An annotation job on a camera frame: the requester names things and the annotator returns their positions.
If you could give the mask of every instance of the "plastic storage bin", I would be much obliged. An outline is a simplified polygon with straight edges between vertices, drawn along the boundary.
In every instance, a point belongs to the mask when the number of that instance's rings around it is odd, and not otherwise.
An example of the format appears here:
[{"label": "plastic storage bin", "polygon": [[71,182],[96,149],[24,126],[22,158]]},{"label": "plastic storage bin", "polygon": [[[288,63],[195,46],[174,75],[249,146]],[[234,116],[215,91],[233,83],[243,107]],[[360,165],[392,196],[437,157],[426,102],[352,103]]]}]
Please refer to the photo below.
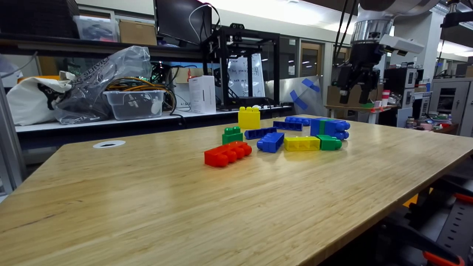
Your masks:
[{"label": "plastic storage bin", "polygon": [[107,18],[74,16],[81,40],[118,42],[118,23]]},{"label": "plastic storage bin", "polygon": [[153,118],[163,114],[164,91],[105,91],[117,120]]}]

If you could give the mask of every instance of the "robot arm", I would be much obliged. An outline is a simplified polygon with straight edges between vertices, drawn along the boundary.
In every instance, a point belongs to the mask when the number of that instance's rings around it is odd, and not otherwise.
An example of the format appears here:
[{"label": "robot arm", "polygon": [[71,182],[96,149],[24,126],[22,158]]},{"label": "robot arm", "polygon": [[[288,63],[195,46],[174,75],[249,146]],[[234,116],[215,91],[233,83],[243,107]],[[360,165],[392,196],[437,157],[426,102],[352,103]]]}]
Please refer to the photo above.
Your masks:
[{"label": "robot arm", "polygon": [[379,64],[386,52],[399,50],[399,54],[420,53],[424,46],[414,41],[389,36],[397,16],[414,16],[427,12],[439,0],[360,0],[355,30],[351,39],[348,64],[340,67],[337,86],[340,102],[348,103],[353,86],[361,86],[359,102],[367,103],[370,91],[376,88]]}]

